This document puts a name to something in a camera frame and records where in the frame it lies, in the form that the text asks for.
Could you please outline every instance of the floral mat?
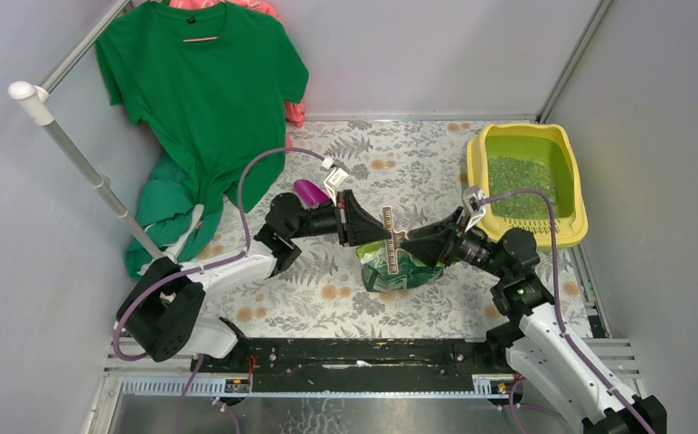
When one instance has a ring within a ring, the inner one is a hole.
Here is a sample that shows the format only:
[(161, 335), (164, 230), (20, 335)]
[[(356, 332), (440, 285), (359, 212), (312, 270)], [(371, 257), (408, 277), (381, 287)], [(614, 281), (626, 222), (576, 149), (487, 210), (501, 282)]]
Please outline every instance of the floral mat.
[[(414, 229), (447, 217), (461, 205), (466, 186), (466, 146), (487, 122), (307, 122), (290, 127), (293, 145), (340, 160), (350, 172), (342, 184), (380, 218), (391, 206), (395, 227)], [(300, 178), (321, 184), (325, 172), (309, 156), (288, 153), (285, 170), (250, 212), (256, 233), (269, 202), (292, 192)], [(237, 210), (228, 201), (207, 259), (243, 245)], [(249, 337), (469, 338), (505, 319), (491, 300), (496, 278), (457, 264), (419, 288), (369, 293), (354, 248), (332, 236), (296, 240), (303, 253), (285, 273), (206, 299), (204, 309), (228, 317)], [(551, 255), (537, 273), (551, 290)], [(571, 255), (561, 250), (561, 306), (579, 335), (591, 337)]]

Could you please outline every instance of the teal cloth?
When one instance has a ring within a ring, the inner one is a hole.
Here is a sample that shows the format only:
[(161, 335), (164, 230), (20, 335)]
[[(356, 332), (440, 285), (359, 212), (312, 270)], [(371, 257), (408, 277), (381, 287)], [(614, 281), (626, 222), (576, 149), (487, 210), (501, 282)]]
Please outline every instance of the teal cloth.
[[(163, 153), (138, 199), (136, 220), (142, 228), (152, 225), (146, 233), (160, 250), (178, 241), (192, 222), (194, 202), (184, 186), (185, 179), (186, 172), (168, 154)], [(211, 242), (222, 219), (222, 210), (209, 212), (202, 217), (200, 227), (187, 238), (177, 258), (179, 262), (194, 259)], [(138, 272), (151, 260), (141, 243), (134, 240), (125, 253), (128, 275), (139, 279)]]

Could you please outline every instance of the plastic bag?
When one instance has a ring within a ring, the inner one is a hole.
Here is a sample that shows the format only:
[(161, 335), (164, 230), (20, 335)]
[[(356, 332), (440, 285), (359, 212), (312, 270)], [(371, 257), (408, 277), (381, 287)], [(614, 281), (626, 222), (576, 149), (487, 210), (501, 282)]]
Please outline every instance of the plastic bag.
[(442, 276), (442, 267), (430, 268), (405, 250), (397, 250), (400, 272), (389, 274), (383, 241), (357, 248), (357, 258), (363, 264), (363, 284), (372, 292), (392, 292), (417, 288)]

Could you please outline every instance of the metal rod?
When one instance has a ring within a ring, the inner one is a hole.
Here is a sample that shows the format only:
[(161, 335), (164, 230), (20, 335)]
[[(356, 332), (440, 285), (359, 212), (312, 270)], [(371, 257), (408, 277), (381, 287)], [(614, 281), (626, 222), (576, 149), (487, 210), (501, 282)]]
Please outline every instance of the metal rod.
[(115, 422), (115, 411), (122, 393), (123, 378), (107, 375), (102, 378), (103, 385), (99, 398), (94, 402), (96, 408), (86, 434), (108, 434), (112, 432)]
[(64, 77), (72, 71), (72, 68), (78, 64), (78, 61), (82, 59), (86, 52), (93, 46), (93, 43), (104, 33), (104, 30), (118, 17), (123, 8), (130, 3), (128, 0), (117, 0), (108, 11), (101, 17), (96, 25), (90, 29), (90, 32), (86, 34), (83, 39), (78, 43), (75, 48), (72, 49), (70, 54), (64, 58), (56, 68), (48, 74), (48, 77), (41, 82), (40, 87), (47, 90), (49, 93), (56, 89), (56, 86), (64, 80)]
[(104, 202), (109, 205), (109, 208), (117, 215), (117, 217), (123, 221), (128, 227), (128, 230), (133, 234), (133, 236), (141, 243), (142, 247), (149, 253), (154, 259), (159, 259), (163, 257), (163, 252), (157, 248), (155, 243), (149, 238), (149, 235), (144, 232), (141, 226), (138, 224), (133, 214), (131, 214), (128, 209), (123, 205), (123, 203), (118, 199), (118, 197), (109, 188), (109, 180), (102, 178), (101, 175), (93, 168), (88, 162), (86, 157), (80, 152), (80, 150), (72, 143), (72, 140), (67, 133), (59, 126), (59, 123), (54, 120), (53, 122), (43, 125), (42, 128), (48, 133), (49, 136), (59, 145), (61, 151), (72, 161), (75, 167), (85, 176), (86, 181), (96, 189), (96, 193), (101, 196)]
[(549, 116), (552, 114), (552, 110), (557, 104), (562, 91), (570, 81), (572, 73), (575, 71), (576, 67), (578, 67), (580, 58), (583, 56), (583, 53), (586, 52), (586, 49), (589, 48), (594, 34), (596, 34), (597, 30), (599, 29), (599, 25), (602, 24), (602, 20), (604, 20), (605, 15), (608, 13), (609, 8), (612, 6), (614, 1), (615, 0), (599, 0), (597, 7), (594, 8), (594, 13), (591, 15), (586, 27), (583, 29), (583, 33), (580, 35), (578, 42), (575, 44), (575, 48), (572, 49), (570, 58), (567, 60), (567, 63), (565, 63), (564, 68), (562, 68), (560, 77), (557, 79), (557, 82), (554, 83), (552, 93), (549, 94), (549, 98), (546, 99), (546, 102), (543, 103), (541, 110), (538, 112), (536, 120), (539, 124), (545, 124), (546, 121), (549, 120)]
[(537, 113), (492, 113), (492, 114), (476, 114), (476, 113), (457, 113), (450, 115), (440, 114), (415, 114), (415, 115), (379, 115), (379, 114), (362, 114), (362, 115), (307, 115), (307, 122), (334, 122), (334, 121), (353, 121), (367, 120), (375, 122), (389, 121), (411, 121), (411, 120), (447, 120), (447, 121), (506, 121), (506, 120), (530, 120), (534, 121), (538, 117)]
[(607, 337), (612, 337), (612, 330), (610, 329), (608, 314), (605, 312), (605, 305), (602, 301), (602, 297), (600, 297), (597, 282), (594, 279), (594, 271), (591, 269), (591, 259), (589, 259), (589, 255), (586, 254), (586, 249), (583, 247), (583, 243), (575, 246), (574, 249), (580, 253), (580, 257), (582, 259), (581, 262), (583, 267), (580, 270), (581, 272), (585, 273), (585, 280), (582, 283), (589, 284), (589, 287), (584, 288), (584, 290), (591, 290), (593, 293), (594, 303), (597, 307), (597, 312), (599, 312), (599, 319), (602, 321), (602, 325), (605, 327), (605, 333), (607, 334)]

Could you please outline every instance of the white pole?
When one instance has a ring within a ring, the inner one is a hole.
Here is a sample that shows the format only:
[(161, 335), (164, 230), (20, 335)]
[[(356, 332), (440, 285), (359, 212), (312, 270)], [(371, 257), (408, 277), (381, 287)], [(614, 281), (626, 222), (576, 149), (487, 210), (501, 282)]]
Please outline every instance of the white pole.
[(157, 248), (149, 235), (141, 229), (134, 218), (118, 197), (109, 188), (109, 179), (103, 178), (96, 169), (88, 162), (86, 157), (80, 152), (72, 142), (67, 133), (59, 126), (53, 114), (48, 110), (45, 101), (48, 99), (48, 92), (43, 88), (33, 86), (26, 81), (11, 83), (8, 87), (8, 95), (15, 99), (22, 109), (30, 115), (34, 123), (41, 126), (46, 133), (56, 142), (62, 152), (72, 161), (75, 167), (85, 176), (86, 181), (96, 190), (112, 212), (123, 221), (128, 230), (141, 243), (146, 251), (154, 259), (163, 257), (163, 252)]

